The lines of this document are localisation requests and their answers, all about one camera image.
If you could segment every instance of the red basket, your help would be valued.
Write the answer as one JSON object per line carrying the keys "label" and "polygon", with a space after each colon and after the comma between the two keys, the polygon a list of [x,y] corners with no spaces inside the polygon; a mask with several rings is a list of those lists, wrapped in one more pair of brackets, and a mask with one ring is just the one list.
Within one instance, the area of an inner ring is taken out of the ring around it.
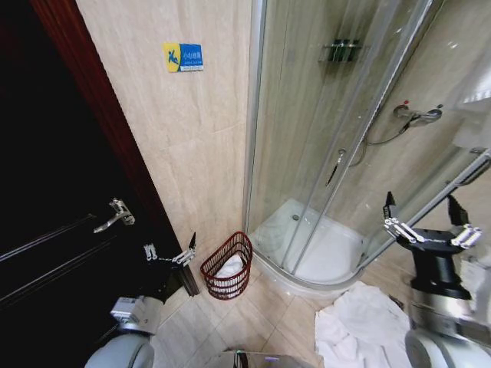
{"label": "red basket", "polygon": [[[216,273],[233,255],[239,255],[244,267],[229,278],[217,278]],[[201,273],[211,296],[227,301],[238,297],[249,282],[252,261],[252,244],[246,234],[236,232],[201,265]]]}

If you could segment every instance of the glass shower door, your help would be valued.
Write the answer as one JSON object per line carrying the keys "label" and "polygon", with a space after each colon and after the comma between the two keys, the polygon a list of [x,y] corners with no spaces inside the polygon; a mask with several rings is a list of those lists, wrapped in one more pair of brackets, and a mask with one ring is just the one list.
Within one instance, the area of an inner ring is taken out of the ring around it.
{"label": "glass shower door", "polygon": [[[482,20],[489,16],[480,14],[482,9],[474,11],[475,15],[467,16]],[[323,216],[308,235],[308,246],[296,259],[292,273],[298,278],[336,284],[351,278],[386,249],[393,242],[382,227],[382,206],[388,191],[396,199],[398,217],[414,225],[448,193],[488,167],[489,150],[462,139],[465,122],[452,106],[442,107],[438,121],[412,126],[403,133],[401,128],[407,121],[394,113],[407,100],[407,106],[414,110],[447,105],[453,89],[465,77],[462,71],[471,70],[479,50],[486,49],[486,39],[475,45],[466,37],[472,34],[469,27],[479,29],[479,21],[475,25],[459,24],[452,19],[455,14],[439,12],[437,17],[443,19],[433,21],[370,128],[357,128],[356,108],[343,126],[343,133],[354,132],[356,138],[350,140],[348,134],[345,138],[341,134],[336,142],[335,150],[347,150],[346,160],[336,170],[334,178],[338,180],[322,203]],[[445,41],[448,30],[441,29],[449,23],[455,24],[452,42]],[[457,70],[459,74],[449,73]],[[450,227],[450,221],[445,220],[442,223]],[[315,277],[321,268],[331,268],[338,278]]]}
{"label": "glass shower door", "polygon": [[285,271],[298,273],[430,3],[267,1],[246,231]]}

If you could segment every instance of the beige floor tile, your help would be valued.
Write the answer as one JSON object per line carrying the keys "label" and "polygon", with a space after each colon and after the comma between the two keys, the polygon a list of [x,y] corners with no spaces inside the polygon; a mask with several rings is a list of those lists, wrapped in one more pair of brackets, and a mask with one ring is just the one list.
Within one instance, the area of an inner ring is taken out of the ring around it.
{"label": "beige floor tile", "polygon": [[251,274],[249,275],[249,284],[253,284],[254,281],[259,277],[261,271],[254,265],[254,262],[251,264]]}
{"label": "beige floor tile", "polygon": [[163,305],[160,312],[160,324],[163,324],[163,322],[177,311],[189,298],[190,296],[187,294],[184,286],[167,298],[166,303]]}
{"label": "beige floor tile", "polygon": [[230,312],[230,310],[241,299],[242,295],[235,297],[229,301],[221,301],[212,297],[207,290],[194,297],[196,303],[203,313],[209,318],[213,327],[218,326],[222,319]]}
{"label": "beige floor tile", "polygon": [[226,350],[227,346],[218,332],[214,330],[194,353],[186,368],[203,368],[213,357]]}
{"label": "beige floor tile", "polygon": [[290,293],[283,291],[265,274],[259,275],[256,281],[247,287],[245,296],[273,326],[280,321],[293,300]]}
{"label": "beige floor tile", "polygon": [[306,301],[312,308],[314,308],[315,311],[323,310],[329,305],[332,305],[335,300],[335,299],[320,299],[320,298],[317,299],[317,298],[310,298],[310,297],[302,297],[302,299]]}
{"label": "beige floor tile", "polygon": [[212,331],[212,324],[198,304],[193,299],[187,301],[157,332],[162,347],[160,360],[165,359],[168,367],[183,366]]}
{"label": "beige floor tile", "polygon": [[320,356],[315,353],[315,309],[301,297],[295,297],[276,329],[308,363],[317,366]]}
{"label": "beige floor tile", "polygon": [[249,299],[242,297],[216,330],[229,349],[260,351],[274,326]]}
{"label": "beige floor tile", "polygon": [[292,357],[300,357],[300,353],[285,339],[283,334],[278,330],[274,330],[269,337],[266,345],[262,348],[263,353],[290,355]]}

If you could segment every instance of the wall tile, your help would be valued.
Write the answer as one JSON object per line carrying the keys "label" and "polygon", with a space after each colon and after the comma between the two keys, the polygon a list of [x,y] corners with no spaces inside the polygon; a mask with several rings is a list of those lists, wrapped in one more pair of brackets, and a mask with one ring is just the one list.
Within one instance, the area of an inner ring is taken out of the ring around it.
{"label": "wall tile", "polygon": [[[251,2],[77,4],[180,244],[219,246],[242,221]],[[202,44],[204,71],[168,73],[163,42]]]}

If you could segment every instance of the door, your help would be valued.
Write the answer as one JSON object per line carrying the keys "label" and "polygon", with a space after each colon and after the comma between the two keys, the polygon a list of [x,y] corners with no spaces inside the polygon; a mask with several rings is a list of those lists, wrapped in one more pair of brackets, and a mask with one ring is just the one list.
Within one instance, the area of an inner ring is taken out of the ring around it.
{"label": "door", "polygon": [[[2,359],[83,366],[110,337],[119,296],[165,301],[181,285],[168,266],[150,269],[143,251],[155,242],[159,255],[176,255],[175,235],[168,220],[156,231],[32,6],[3,5],[0,37]],[[94,233],[115,215],[113,198],[134,225]]]}

